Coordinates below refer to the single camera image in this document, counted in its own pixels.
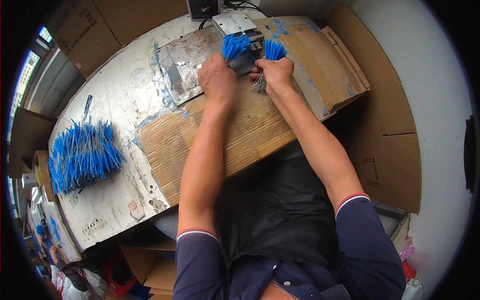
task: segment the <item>striped sleeve cuff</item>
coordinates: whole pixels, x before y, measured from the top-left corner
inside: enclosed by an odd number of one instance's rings
[[[343,199],[342,202],[340,202],[336,208],[336,211],[335,211],[335,219],[336,219],[336,216],[338,215],[338,212],[340,211],[340,209],[342,207],[345,206],[345,204],[347,204],[348,202],[354,200],[354,199],[358,199],[358,198],[367,198],[368,201],[370,201],[370,197],[367,195],[367,194],[364,194],[364,193],[356,193],[356,194],[352,194],[350,196],[348,196],[347,198]]]
[[[184,229],[182,231],[180,231],[177,235],[177,241],[179,240],[179,238],[183,237],[183,236],[186,236],[188,234],[191,234],[191,233],[200,233],[200,234],[206,234],[206,235],[209,235],[211,236],[212,238],[214,238],[216,241],[218,241],[218,239],[216,238],[216,235],[215,233],[207,230],[207,229],[204,229],[204,228],[187,228],[187,229]]]

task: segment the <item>black apron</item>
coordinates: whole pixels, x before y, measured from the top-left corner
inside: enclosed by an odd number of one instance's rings
[[[228,273],[243,255],[337,268],[334,210],[305,156],[254,167],[226,180],[216,203]]]

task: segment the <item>blue brush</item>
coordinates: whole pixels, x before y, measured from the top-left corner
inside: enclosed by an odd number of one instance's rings
[[[241,34],[240,36],[224,36],[222,53],[225,62],[230,64],[234,59],[240,56],[240,54],[245,52],[251,43],[252,41],[246,34]]]
[[[111,123],[72,122],[72,128],[57,135],[48,159],[55,195],[93,185],[125,160],[113,142]]]
[[[266,39],[264,45],[265,58],[267,60],[279,60],[284,58],[288,53],[282,43],[277,43],[272,39]],[[257,92],[265,93],[266,86],[267,81],[265,80],[264,71],[262,70],[250,89],[255,89]]]

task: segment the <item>woman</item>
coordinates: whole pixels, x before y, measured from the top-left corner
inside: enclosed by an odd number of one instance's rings
[[[107,283],[96,269],[67,265],[58,258],[59,249],[50,247],[51,281],[44,278],[46,285],[57,299],[62,300],[98,300],[105,298]]]

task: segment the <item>navy blue polo shirt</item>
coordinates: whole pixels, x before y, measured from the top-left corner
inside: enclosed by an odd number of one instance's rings
[[[354,194],[336,210],[343,266],[323,266],[252,256],[233,270],[227,295],[227,270],[217,238],[201,228],[177,237],[177,281],[173,299],[257,300],[274,279],[300,300],[401,299],[405,274],[395,247],[365,194]]]

